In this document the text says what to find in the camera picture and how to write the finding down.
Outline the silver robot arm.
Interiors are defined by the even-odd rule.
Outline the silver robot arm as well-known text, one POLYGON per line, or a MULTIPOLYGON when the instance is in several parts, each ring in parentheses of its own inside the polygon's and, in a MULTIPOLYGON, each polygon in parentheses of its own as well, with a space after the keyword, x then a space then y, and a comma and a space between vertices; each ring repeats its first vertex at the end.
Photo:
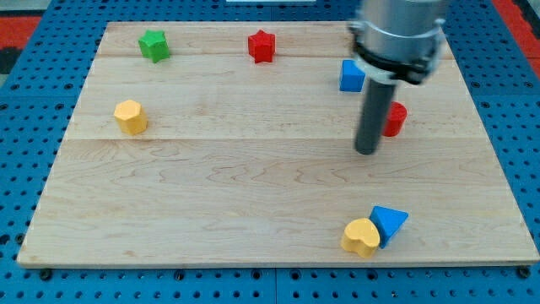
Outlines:
POLYGON ((362 0, 348 23, 356 65, 381 84, 421 84, 439 64, 449 6, 449 0, 362 0))

